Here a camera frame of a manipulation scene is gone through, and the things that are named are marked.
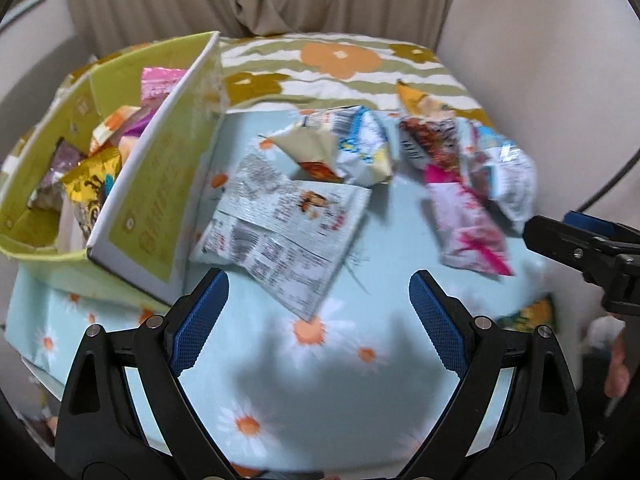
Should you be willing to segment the person's right hand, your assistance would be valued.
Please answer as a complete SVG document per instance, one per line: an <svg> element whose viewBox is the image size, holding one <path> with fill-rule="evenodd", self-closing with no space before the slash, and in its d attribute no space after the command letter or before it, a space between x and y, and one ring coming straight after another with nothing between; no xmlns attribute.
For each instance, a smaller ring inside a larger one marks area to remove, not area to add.
<svg viewBox="0 0 640 480"><path fill-rule="evenodd" d="M604 393L610 399L619 399L627 391L630 383L630 371L626 365L626 330L616 337L611 349L610 365L604 383Z"/></svg>

